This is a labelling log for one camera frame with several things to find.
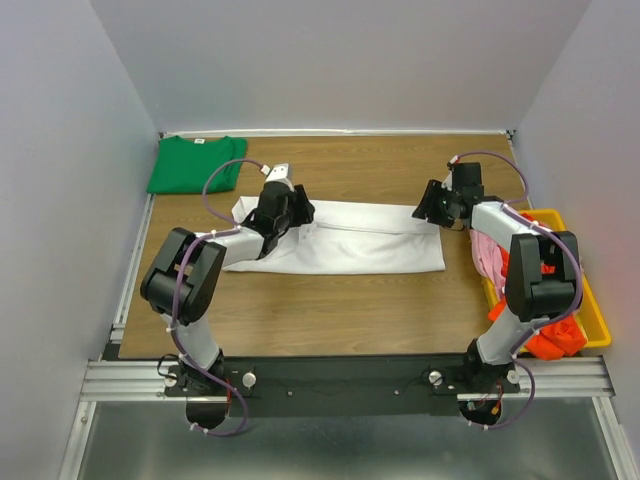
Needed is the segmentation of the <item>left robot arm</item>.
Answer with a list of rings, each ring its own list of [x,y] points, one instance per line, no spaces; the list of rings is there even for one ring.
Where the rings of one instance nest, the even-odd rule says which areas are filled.
[[[190,366],[187,382],[201,395],[222,380],[222,350],[206,314],[225,267],[267,257],[292,228],[310,224],[315,208],[301,185],[268,181],[257,206],[237,226],[200,236],[170,231],[140,286],[140,295],[167,323],[179,358]]]

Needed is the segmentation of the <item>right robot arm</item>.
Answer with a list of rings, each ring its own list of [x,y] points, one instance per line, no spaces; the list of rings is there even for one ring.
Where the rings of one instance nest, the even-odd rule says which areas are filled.
[[[491,388],[506,376],[513,359],[541,329],[579,309],[582,272],[576,236],[526,219],[505,201],[487,196],[481,166],[454,158],[443,182],[430,180],[412,216],[441,227],[459,222],[488,236],[509,255],[498,319],[473,340],[462,364],[443,373],[470,392]]]

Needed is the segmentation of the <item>white t-shirt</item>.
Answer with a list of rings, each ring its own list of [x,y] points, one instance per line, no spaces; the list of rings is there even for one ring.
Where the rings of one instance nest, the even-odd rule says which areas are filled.
[[[314,200],[314,220],[294,227],[265,258],[231,264],[230,272],[369,275],[446,269],[439,227],[414,208]]]

